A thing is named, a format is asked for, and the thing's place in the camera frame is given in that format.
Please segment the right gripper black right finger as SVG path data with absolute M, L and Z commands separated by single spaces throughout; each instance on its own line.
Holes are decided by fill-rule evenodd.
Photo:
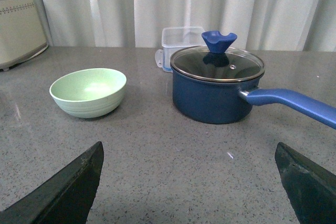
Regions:
M 300 223 L 335 223 L 335 175 L 279 142 L 275 161 Z

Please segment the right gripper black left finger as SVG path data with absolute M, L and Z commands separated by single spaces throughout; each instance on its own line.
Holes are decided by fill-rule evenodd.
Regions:
M 1 223 L 86 223 L 104 160 L 92 145 L 30 194 L 1 212 Z

